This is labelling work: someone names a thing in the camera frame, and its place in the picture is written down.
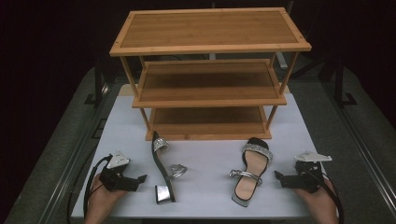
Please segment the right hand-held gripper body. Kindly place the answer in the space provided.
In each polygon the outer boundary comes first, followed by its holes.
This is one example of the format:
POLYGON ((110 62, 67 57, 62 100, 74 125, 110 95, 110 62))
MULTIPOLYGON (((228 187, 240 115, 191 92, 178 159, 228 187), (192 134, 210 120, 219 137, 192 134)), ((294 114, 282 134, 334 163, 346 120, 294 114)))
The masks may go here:
POLYGON ((324 181, 322 163, 332 161, 332 157, 306 151, 296 155, 294 159, 296 160, 295 169, 303 180, 302 189, 309 193, 318 191, 320 184, 324 181))

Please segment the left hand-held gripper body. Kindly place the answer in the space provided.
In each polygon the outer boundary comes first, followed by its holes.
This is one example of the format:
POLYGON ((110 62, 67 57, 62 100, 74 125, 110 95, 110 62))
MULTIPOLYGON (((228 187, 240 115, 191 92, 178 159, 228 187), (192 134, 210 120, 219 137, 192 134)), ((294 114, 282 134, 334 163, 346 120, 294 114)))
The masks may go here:
POLYGON ((132 190, 131 179, 123 175, 123 171, 129 163, 130 160, 119 150, 109 155, 107 164, 103 168, 99 177, 107 190, 132 190))

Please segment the black sandal with silver straps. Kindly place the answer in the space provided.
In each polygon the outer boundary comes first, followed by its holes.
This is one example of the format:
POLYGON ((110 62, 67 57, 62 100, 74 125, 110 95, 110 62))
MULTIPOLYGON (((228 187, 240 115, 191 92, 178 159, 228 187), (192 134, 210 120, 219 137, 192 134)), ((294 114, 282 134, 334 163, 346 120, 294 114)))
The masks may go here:
POLYGON ((151 140, 151 154, 157 168, 162 174, 165 182, 164 186, 157 185, 155 187, 156 203, 174 203, 176 201, 172 181, 183 176, 188 168, 182 164, 171 164, 165 166, 162 162, 162 154, 169 149, 169 144, 166 139, 154 131, 151 140))
POLYGON ((244 171, 231 170, 229 177, 238 181, 233 190, 232 200, 243 207, 248 207, 257 187, 262 184, 262 175, 273 159, 267 143, 257 137, 251 137, 242 149, 244 171))

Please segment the three-tier wooden shoe rack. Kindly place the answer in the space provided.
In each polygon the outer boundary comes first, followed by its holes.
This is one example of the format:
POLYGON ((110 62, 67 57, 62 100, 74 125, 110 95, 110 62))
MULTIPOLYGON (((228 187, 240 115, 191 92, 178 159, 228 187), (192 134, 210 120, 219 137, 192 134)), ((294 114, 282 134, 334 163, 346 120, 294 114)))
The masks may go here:
POLYGON ((279 52, 311 49, 282 7, 143 10, 129 13, 110 55, 139 58, 129 80, 146 138, 268 139, 287 100, 279 52))

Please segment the person's left hand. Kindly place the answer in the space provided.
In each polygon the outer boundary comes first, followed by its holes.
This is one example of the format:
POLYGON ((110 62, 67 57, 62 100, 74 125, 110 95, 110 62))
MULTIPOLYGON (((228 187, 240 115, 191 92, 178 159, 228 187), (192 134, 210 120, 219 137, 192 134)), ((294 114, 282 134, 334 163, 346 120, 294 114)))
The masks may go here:
POLYGON ((92 182, 91 196, 88 201, 86 219, 106 219, 117 202, 128 194, 124 190, 109 191, 96 175, 92 182))

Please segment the person's right hand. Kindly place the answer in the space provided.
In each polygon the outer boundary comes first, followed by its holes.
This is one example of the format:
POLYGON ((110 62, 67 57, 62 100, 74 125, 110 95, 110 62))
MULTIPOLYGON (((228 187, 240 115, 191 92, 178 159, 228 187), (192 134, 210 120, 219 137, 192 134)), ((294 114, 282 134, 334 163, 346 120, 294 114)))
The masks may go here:
POLYGON ((314 193, 303 189, 294 192, 304 201, 313 219, 338 219, 335 202, 324 188, 314 193))

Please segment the black metal stand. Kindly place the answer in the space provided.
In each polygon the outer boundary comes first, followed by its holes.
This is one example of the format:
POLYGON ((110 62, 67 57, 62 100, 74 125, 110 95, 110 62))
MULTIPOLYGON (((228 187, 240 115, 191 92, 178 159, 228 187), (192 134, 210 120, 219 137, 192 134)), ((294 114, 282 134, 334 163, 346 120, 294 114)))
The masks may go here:
POLYGON ((357 102, 351 93, 343 93, 344 84, 344 66, 342 60, 335 60, 335 77, 334 77, 334 99, 335 102, 344 108, 346 105, 356 105, 357 102))
POLYGON ((95 66, 93 68, 94 74, 94 93, 90 93, 85 101, 85 105, 93 105, 94 107, 98 107, 104 97, 104 77, 103 77, 103 63, 100 58, 98 58, 95 62, 95 66))

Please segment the white bar behind rack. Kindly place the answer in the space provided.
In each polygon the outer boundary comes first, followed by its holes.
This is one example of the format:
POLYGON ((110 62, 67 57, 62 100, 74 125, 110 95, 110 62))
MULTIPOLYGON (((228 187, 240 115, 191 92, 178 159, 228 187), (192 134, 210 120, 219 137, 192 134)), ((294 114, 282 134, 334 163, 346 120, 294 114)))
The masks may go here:
POLYGON ((282 70, 286 70, 286 69, 288 68, 288 65, 287 65, 287 63, 286 63, 286 60, 285 60, 285 58, 284 58, 283 53, 282 53, 282 52, 277 52, 277 53, 276 53, 276 58, 277 58, 279 67, 280 67, 282 70))

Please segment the metal floor rail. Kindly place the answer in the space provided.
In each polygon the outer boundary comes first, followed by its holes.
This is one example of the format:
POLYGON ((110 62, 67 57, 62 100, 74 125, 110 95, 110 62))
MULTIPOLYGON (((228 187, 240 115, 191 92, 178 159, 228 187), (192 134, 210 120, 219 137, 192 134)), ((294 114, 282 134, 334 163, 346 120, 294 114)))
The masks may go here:
POLYGON ((114 82, 102 88, 102 102, 88 103, 93 93, 78 88, 76 96, 61 118, 60 126, 49 141, 40 166, 40 176, 49 197, 39 212, 37 224, 71 224, 71 212, 90 169, 92 157, 105 128, 106 120, 122 84, 114 82))
POLYGON ((389 183, 384 175, 384 172, 381 170, 378 163, 375 161, 373 154, 370 151, 368 145, 368 136, 363 136, 356 123, 353 120, 351 114, 347 111, 347 108, 350 106, 350 101, 346 103, 339 103, 335 98, 335 91, 332 89, 332 85, 329 83, 323 83, 322 87, 326 94, 330 97, 330 100, 335 107, 340 120, 344 123, 347 131, 351 135, 355 146, 357 147, 358 153, 362 159, 362 162, 366 166, 370 177, 375 182, 375 185, 381 194, 382 199, 386 203, 390 213, 393 218, 396 220, 396 190, 389 183))

